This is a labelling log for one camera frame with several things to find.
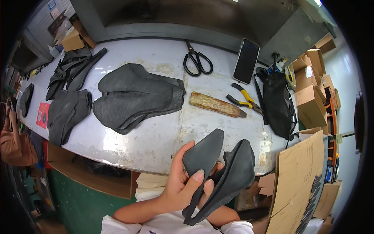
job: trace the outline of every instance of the hand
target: hand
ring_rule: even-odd
[[[186,208],[191,202],[192,195],[204,180],[203,170],[196,172],[190,179],[183,171],[184,153],[194,145],[194,141],[185,144],[173,158],[165,190],[158,197],[159,208],[162,209],[163,213],[175,212]]]
[[[16,125],[16,118],[17,118],[17,113],[14,110],[11,110],[9,113],[9,119],[13,125]]]
[[[6,100],[6,105],[5,105],[5,116],[9,117],[9,112],[10,112],[10,98]]]
[[[217,171],[222,170],[223,167],[224,167],[224,165],[222,163],[217,162],[214,165],[213,170],[210,172],[209,176],[213,175]],[[208,198],[212,194],[213,189],[214,189],[214,181],[212,179],[209,179],[209,180],[205,181],[205,183],[204,183],[204,193],[201,195],[200,200],[197,203],[197,207],[199,209],[201,209],[204,206],[204,204],[206,203],[206,201],[208,200]]]

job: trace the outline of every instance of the wooden knife handle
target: wooden knife handle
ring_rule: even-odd
[[[240,115],[238,107],[199,92],[191,93],[190,104],[232,117],[239,117]]]

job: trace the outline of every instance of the qr code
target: qr code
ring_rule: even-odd
[[[39,111],[39,114],[38,114],[38,121],[40,121],[41,118],[42,118],[42,112]]]

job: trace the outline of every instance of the workbench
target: workbench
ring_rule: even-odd
[[[222,49],[191,43],[194,49],[202,52],[213,63],[214,70],[210,75],[202,74],[191,77],[183,69],[183,59],[188,52],[182,40],[171,39],[128,39],[98,44],[92,54],[96,54],[106,47],[108,52],[92,67],[87,75],[81,90],[87,89],[92,93],[92,101],[101,97],[97,88],[98,82],[109,72],[126,63],[138,63],[154,74],[182,79],[187,94],[180,111],[172,114],[149,118],[141,122],[138,127],[127,135],[116,133],[103,126],[94,113],[91,113],[76,125],[63,148],[95,161],[103,162],[116,167],[168,175],[173,155],[179,148],[191,141],[199,142],[216,128],[225,132],[224,143],[220,158],[224,151],[231,151],[238,141],[250,141],[256,158],[255,172],[264,174],[275,166],[275,153],[284,150],[287,140],[276,136],[269,125],[264,125],[261,115],[249,108],[241,107],[248,116],[246,118],[233,118],[217,112],[205,110],[189,104],[192,91],[200,92],[212,97],[226,100],[230,94],[237,100],[244,101],[243,95],[231,87],[237,54]],[[50,77],[57,67],[57,59],[43,68],[40,73],[22,81],[17,96],[17,114],[21,122],[31,130],[48,139],[48,129],[36,125],[40,103],[45,101],[47,86]],[[192,72],[194,66],[188,60],[187,66]],[[34,93],[30,103],[28,115],[23,118],[19,109],[22,92],[30,84],[34,84]],[[250,96],[259,104],[253,84],[241,84]],[[288,146],[296,144],[296,138]]]

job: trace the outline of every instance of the phone screen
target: phone screen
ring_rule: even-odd
[[[249,84],[256,66],[260,48],[247,39],[242,40],[234,71],[234,79]]]

